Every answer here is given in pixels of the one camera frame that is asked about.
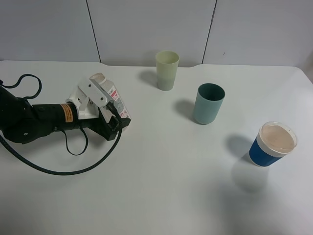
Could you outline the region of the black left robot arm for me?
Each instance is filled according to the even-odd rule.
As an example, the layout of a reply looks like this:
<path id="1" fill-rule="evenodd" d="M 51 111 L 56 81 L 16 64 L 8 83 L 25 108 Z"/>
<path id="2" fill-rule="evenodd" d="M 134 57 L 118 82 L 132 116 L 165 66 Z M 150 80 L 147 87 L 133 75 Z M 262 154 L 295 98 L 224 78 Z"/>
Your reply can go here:
<path id="1" fill-rule="evenodd" d="M 79 119 L 73 103 L 30 105 L 0 88 L 0 130 L 14 143 L 30 143 L 52 132 L 89 128 L 106 140 L 114 140 L 119 131 L 115 116 L 106 122 L 103 116 Z"/>

